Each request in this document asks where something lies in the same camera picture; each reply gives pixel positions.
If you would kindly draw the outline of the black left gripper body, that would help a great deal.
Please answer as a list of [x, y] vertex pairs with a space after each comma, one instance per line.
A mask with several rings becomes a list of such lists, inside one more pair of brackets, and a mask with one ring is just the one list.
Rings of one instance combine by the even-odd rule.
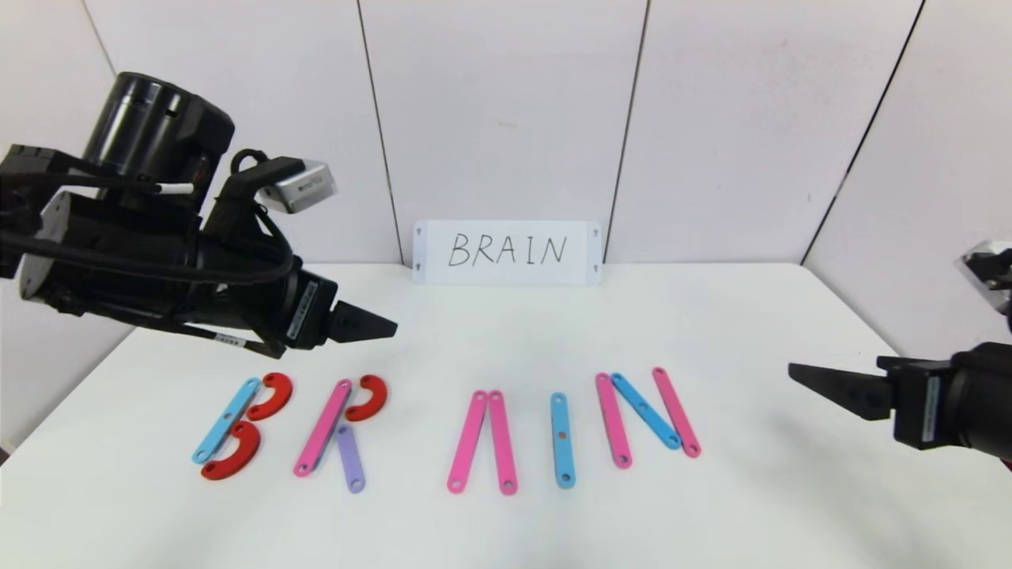
[[278, 280], [228, 288], [228, 302], [270, 350], [310, 350], [327, 339], [337, 291], [336, 282], [306, 270], [294, 256], [290, 271]]

